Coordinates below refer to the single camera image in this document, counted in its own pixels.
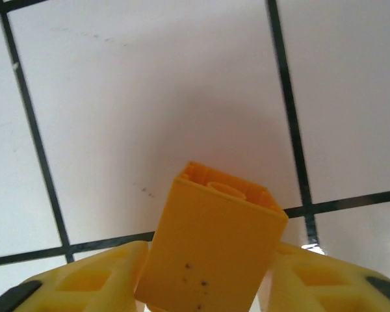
rectangular hole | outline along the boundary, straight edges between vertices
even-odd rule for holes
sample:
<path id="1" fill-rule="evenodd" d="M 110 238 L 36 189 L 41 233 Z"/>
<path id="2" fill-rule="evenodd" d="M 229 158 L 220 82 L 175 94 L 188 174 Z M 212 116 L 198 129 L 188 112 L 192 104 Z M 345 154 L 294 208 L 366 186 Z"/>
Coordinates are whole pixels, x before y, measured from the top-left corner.
<path id="1" fill-rule="evenodd" d="M 183 172 L 183 174 L 186 174 L 186 175 L 188 175 L 188 179 L 190 180 L 190 181 L 194 181 L 194 166 L 193 165 L 189 165 L 189 166 L 187 166 L 186 168 L 185 168 L 185 170 L 184 170 L 184 172 Z"/>
<path id="2" fill-rule="evenodd" d="M 98 291 L 110 277 L 109 270 L 80 270 L 72 273 L 57 288 L 58 291 Z"/>
<path id="3" fill-rule="evenodd" d="M 246 194 L 249 182 L 240 179 L 238 177 L 233 177 L 231 175 L 227 175 L 225 173 L 219 172 L 218 170 L 210 169 L 205 177 L 204 185 L 208 184 L 208 182 L 218 182 L 229 185 L 236 190 L 239 190 L 243 194 Z"/>
<path id="4" fill-rule="evenodd" d="M 207 175 L 208 167 L 205 166 L 194 166 L 194 171 L 192 175 L 193 182 L 203 185 L 205 176 Z"/>
<path id="5" fill-rule="evenodd" d="M 341 272 L 327 266 L 303 264 L 294 268 L 306 286 L 346 285 Z"/>

yellow toy block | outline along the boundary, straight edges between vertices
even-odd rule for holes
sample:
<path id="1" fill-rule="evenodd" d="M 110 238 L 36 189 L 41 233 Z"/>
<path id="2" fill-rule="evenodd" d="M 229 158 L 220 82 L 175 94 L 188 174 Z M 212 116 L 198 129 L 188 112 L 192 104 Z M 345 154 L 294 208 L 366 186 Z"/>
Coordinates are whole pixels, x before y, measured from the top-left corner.
<path id="1" fill-rule="evenodd" d="M 29 278 L 42 286 L 15 312 L 137 312 L 134 289 L 148 253 L 131 242 Z"/>
<path id="2" fill-rule="evenodd" d="M 281 243 L 270 301 L 259 298 L 268 312 L 390 312 L 390 299 L 369 281 L 390 290 L 378 272 Z"/>
<path id="3" fill-rule="evenodd" d="M 248 311 L 287 219 L 266 188 L 189 163 L 172 184 L 136 299 L 168 312 Z"/>

yellow plastic block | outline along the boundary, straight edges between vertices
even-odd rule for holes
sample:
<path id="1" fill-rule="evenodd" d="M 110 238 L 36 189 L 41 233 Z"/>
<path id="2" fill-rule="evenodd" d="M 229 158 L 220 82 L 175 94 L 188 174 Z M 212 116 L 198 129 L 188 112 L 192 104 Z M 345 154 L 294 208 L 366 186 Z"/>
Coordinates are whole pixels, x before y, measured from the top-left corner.
<path id="1" fill-rule="evenodd" d="M 136 299 L 168 312 L 248 311 L 286 223 L 267 189 L 189 163 L 172 184 Z"/>
<path id="2" fill-rule="evenodd" d="M 131 242 L 29 278 L 43 285 L 15 312 L 137 312 L 133 292 L 147 253 L 147 242 Z"/>
<path id="3" fill-rule="evenodd" d="M 282 243 L 276 251 L 267 311 L 390 312 L 390 300 L 367 281 L 368 276 L 390 281 L 367 268 Z"/>

white tile wall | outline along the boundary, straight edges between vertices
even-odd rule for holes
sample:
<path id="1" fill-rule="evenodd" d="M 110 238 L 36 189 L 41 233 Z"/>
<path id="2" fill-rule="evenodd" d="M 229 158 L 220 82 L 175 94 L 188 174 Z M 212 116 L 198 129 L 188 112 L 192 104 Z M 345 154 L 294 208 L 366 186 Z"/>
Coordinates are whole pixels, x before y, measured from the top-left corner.
<path id="1" fill-rule="evenodd" d="M 314 202 L 390 190 L 390 1 L 278 5 Z M 9 17 L 72 243 L 153 231 L 191 159 L 301 204 L 263 1 L 52 0 Z M 328 255 L 390 277 L 390 203 L 317 227 Z M 303 218 L 282 241 L 307 244 Z M 55 246 L 0 27 L 0 256 Z M 0 294 L 63 264 L 0 266 Z"/>
<path id="2" fill-rule="evenodd" d="M 52 257 L 0 266 L 0 296 L 31 276 L 65 265 L 64 257 Z"/>
<path id="3" fill-rule="evenodd" d="M 60 246 L 0 26 L 0 256 Z"/>
<path id="4" fill-rule="evenodd" d="M 264 2 L 10 13 L 72 242 L 153 231 L 191 159 L 300 205 Z"/>
<path id="5" fill-rule="evenodd" d="M 300 217 L 289 219 L 289 222 L 281 237 L 281 241 L 299 247 L 306 245 L 308 241 L 305 227 L 305 218 Z"/>
<path id="6" fill-rule="evenodd" d="M 328 255 L 390 277 L 390 202 L 318 214 L 317 224 Z"/>
<path id="7" fill-rule="evenodd" d="M 314 201 L 390 190 L 390 1 L 278 3 Z"/>
<path id="8" fill-rule="evenodd" d="M 260 312 L 260 311 L 263 311 L 263 309 L 261 309 L 259 298 L 256 296 L 250 308 L 250 312 Z"/>

yellow plastic toy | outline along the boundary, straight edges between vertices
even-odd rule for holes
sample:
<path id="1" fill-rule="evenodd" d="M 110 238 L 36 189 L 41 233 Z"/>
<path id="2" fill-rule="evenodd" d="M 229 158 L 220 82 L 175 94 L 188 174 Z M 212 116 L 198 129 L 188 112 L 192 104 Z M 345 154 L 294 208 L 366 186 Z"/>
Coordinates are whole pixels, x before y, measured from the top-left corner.
<path id="1" fill-rule="evenodd" d="M 390 312 L 389 278 L 326 255 L 281 243 L 271 275 L 268 312 Z"/>
<path id="2" fill-rule="evenodd" d="M 280 243 L 286 222 L 267 189 L 191 162 L 149 253 L 132 242 L 34 276 L 0 312 L 141 312 L 136 299 L 152 312 L 247 312 L 257 290 L 263 312 L 390 312 L 389 279 Z"/>
<path id="3" fill-rule="evenodd" d="M 148 253 L 131 242 L 28 279 L 38 288 L 16 312 L 137 312 L 134 289 Z"/>
<path id="4" fill-rule="evenodd" d="M 173 182 L 136 289 L 165 311 L 248 311 L 287 215 L 267 189 L 191 162 Z"/>

